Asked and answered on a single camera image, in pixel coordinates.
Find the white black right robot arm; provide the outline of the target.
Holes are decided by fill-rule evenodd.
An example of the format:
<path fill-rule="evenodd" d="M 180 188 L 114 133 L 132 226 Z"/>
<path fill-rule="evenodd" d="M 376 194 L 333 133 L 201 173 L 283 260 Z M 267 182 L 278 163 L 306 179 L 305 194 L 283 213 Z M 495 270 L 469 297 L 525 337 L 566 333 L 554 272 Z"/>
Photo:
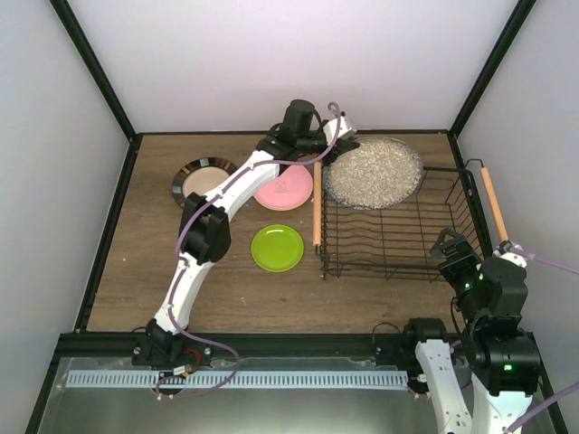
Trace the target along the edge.
<path fill-rule="evenodd" d="M 432 245 L 438 270 L 455 292 L 452 305 L 462 314 L 460 332 L 471 371 L 469 409 L 453 370 L 451 343 L 442 321 L 413 318 L 404 331 L 404 358 L 419 364 L 440 433 L 516 433 L 516 418 L 536 392 L 541 358 L 519 326 L 527 300 L 526 263 L 503 242 L 498 255 L 481 259 L 467 238 L 445 228 Z"/>

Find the pink plate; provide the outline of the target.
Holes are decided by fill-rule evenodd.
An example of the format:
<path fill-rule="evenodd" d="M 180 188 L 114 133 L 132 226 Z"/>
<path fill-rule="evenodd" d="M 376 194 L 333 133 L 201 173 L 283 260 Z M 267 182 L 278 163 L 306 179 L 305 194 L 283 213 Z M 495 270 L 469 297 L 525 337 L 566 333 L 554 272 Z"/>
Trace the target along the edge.
<path fill-rule="evenodd" d="M 260 205 L 298 206 L 312 194 L 313 178 L 305 166 L 292 165 L 264 185 L 253 198 Z"/>

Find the glossy black plate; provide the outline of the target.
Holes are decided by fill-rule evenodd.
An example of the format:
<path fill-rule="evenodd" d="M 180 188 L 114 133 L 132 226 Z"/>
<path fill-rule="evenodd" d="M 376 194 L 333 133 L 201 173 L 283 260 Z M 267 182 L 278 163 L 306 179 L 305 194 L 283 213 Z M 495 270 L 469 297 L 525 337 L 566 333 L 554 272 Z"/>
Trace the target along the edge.
<path fill-rule="evenodd" d="M 229 174 L 229 176 L 232 175 L 237 170 L 237 166 L 231 161 L 221 157 L 213 157 L 213 156 L 202 157 L 184 165 L 174 176 L 171 185 L 171 193 L 173 199 L 176 202 L 176 204 L 179 205 L 180 207 L 184 207 L 185 199 L 187 198 L 184 197 L 182 190 L 185 178 L 191 172 L 203 166 L 220 167 L 223 170 L 225 170 Z"/>

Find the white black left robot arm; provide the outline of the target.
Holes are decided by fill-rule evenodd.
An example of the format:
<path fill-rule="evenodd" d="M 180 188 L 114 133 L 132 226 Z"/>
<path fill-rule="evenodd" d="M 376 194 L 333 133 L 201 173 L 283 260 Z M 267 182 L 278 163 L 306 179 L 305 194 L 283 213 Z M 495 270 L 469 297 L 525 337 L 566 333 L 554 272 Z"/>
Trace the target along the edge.
<path fill-rule="evenodd" d="M 191 193 L 185 205 L 175 247 L 176 272 L 161 307 L 147 323 L 154 356 L 166 365 L 185 354 L 189 317 L 204 279 L 231 247 L 230 222 L 263 186 L 291 166 L 326 163 L 358 144 L 356 132 L 336 102 L 327 106 L 332 118 L 312 129 L 318 115 L 304 100 L 291 101 L 282 122 L 257 144 L 248 159 L 207 193 Z"/>

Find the green plate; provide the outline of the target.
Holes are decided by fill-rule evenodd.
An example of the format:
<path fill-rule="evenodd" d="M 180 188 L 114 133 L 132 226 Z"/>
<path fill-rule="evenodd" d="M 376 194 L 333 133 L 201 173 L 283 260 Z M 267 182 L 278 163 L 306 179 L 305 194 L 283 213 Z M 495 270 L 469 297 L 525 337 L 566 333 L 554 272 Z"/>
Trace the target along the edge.
<path fill-rule="evenodd" d="M 304 241 L 293 228 L 273 224 L 260 229 L 253 237 L 251 254 L 254 262 L 273 273 L 295 268 L 304 254 Z"/>

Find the speckled grey large plate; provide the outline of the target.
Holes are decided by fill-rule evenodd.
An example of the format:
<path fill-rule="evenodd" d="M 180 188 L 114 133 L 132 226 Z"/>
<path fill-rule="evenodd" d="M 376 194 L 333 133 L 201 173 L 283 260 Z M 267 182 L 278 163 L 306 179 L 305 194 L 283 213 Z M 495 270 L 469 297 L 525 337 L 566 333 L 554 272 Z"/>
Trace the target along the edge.
<path fill-rule="evenodd" d="M 413 194 L 423 177 L 419 154 L 392 137 L 361 137 L 323 171 L 323 186 L 337 203 L 363 210 L 383 210 Z"/>

